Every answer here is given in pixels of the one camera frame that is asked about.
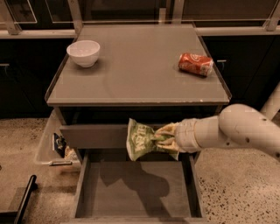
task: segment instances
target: white bowl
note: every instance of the white bowl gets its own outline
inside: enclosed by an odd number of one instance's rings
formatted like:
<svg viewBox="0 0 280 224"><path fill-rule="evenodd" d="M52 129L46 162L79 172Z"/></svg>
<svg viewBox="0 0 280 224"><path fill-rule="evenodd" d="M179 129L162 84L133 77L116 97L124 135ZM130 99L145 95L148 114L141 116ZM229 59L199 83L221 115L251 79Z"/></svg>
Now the white bowl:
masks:
<svg viewBox="0 0 280 224"><path fill-rule="evenodd" d="M98 60L100 45L93 40L81 40L69 45L66 51L77 65L91 67Z"/></svg>

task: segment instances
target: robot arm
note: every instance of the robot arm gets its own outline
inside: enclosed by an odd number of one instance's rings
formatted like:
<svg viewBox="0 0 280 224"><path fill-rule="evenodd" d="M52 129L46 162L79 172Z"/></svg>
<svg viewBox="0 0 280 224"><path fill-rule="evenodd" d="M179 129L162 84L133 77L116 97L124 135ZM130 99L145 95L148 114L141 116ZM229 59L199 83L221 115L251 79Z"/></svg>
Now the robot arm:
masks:
<svg viewBox="0 0 280 224"><path fill-rule="evenodd" d="M242 104L224 108L220 115L185 119L175 131L182 152L203 148L256 148L280 162L280 128L257 110Z"/></svg>

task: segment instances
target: floor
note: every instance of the floor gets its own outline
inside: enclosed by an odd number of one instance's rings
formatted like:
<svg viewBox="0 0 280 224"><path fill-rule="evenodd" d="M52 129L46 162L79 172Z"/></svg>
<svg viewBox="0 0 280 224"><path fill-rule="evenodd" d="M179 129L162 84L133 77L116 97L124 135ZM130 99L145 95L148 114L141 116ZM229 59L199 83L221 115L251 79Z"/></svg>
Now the floor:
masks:
<svg viewBox="0 0 280 224"><path fill-rule="evenodd" d="M280 115L273 120L280 124ZM0 120L0 212L17 210L32 174L23 223L68 221L78 172L34 164L47 119ZM280 224L280 163L258 150L203 150L196 164L206 217L213 223Z"/></svg>

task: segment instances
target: red can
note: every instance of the red can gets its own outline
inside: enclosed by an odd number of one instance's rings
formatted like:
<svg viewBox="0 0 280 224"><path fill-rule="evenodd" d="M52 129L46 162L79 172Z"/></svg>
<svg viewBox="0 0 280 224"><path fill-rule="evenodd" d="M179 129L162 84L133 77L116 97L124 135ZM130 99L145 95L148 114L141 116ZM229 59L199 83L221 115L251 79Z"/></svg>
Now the red can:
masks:
<svg viewBox="0 0 280 224"><path fill-rule="evenodd" d="M178 67L183 71L207 77L212 71L213 60L207 56L185 52L180 56Z"/></svg>

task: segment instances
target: black cabinet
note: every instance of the black cabinet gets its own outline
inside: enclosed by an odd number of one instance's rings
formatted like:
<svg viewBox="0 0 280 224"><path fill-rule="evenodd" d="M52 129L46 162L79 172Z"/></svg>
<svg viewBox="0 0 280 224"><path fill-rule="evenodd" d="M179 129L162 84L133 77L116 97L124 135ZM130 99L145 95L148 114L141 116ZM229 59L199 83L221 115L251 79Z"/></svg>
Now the black cabinet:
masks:
<svg viewBox="0 0 280 224"><path fill-rule="evenodd" d="M280 36L204 37L233 98L261 109L280 81Z"/></svg>
<svg viewBox="0 0 280 224"><path fill-rule="evenodd" d="M0 40L0 118L50 115L45 93L72 42L71 38Z"/></svg>

